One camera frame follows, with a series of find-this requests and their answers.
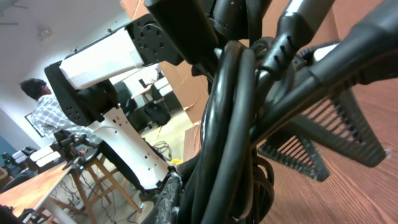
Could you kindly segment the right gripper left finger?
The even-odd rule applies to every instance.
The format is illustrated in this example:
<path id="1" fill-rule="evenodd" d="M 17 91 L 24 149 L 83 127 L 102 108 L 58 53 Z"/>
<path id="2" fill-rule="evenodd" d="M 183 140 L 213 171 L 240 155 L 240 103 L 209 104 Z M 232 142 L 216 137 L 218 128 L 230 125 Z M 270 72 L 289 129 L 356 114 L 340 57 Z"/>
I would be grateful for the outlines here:
<path id="1" fill-rule="evenodd" d="M 311 140 L 287 131 L 278 131 L 261 144 L 257 151 L 284 166 L 323 182 L 330 173 Z"/>

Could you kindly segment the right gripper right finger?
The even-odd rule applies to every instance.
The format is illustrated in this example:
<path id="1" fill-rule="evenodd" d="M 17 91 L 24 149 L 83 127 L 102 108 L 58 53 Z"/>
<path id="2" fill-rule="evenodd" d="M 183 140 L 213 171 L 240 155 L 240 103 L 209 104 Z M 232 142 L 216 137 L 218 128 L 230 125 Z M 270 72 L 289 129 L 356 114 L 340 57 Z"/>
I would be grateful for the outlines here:
<path id="1" fill-rule="evenodd" d="M 351 89 L 317 101 L 284 128 L 367 167 L 387 156 Z"/>

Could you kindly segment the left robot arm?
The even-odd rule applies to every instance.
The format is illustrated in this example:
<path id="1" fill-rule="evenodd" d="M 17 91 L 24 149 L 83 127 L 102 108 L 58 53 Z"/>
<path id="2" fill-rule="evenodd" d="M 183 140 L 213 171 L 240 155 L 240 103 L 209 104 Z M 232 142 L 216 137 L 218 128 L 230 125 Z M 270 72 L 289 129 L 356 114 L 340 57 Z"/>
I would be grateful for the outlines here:
<path id="1" fill-rule="evenodd" d="M 155 63 L 192 67 L 212 81 L 220 50 L 229 40 L 248 39 L 249 3 L 221 0 L 146 0 L 147 14 L 45 69 L 62 111 L 97 134 L 146 189 L 159 189 L 170 173 L 132 127 L 111 77 Z"/>

